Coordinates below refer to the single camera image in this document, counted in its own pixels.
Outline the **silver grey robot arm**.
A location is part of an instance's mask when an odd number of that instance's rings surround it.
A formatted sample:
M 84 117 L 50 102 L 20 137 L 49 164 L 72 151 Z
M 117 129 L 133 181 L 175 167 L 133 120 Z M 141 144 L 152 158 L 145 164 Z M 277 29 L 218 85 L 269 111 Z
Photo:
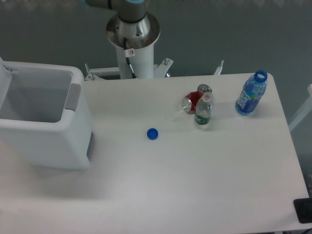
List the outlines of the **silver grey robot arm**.
M 85 5 L 117 12 L 118 17 L 126 23 L 137 23 L 146 16 L 145 0 L 81 0 Z

